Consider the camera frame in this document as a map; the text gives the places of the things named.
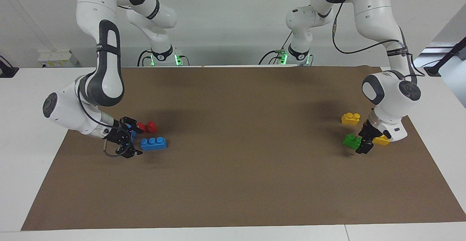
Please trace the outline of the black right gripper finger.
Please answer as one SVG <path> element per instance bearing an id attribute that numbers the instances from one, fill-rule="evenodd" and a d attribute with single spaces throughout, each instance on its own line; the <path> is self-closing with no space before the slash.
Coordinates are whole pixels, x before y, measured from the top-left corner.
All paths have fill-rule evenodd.
<path id="1" fill-rule="evenodd" d="M 144 132 L 144 130 L 138 127 L 137 121 L 133 118 L 124 116 L 123 118 L 120 118 L 120 123 L 122 124 L 122 127 L 128 131 Z"/>
<path id="2" fill-rule="evenodd" d="M 135 149 L 133 147 L 130 147 L 128 149 L 125 149 L 123 147 L 119 147 L 115 151 L 115 153 L 116 153 L 116 155 L 121 156 L 121 157 L 125 157 L 125 158 L 132 158 L 135 155 L 139 156 L 139 155 L 143 154 L 143 152 L 141 150 Z"/>

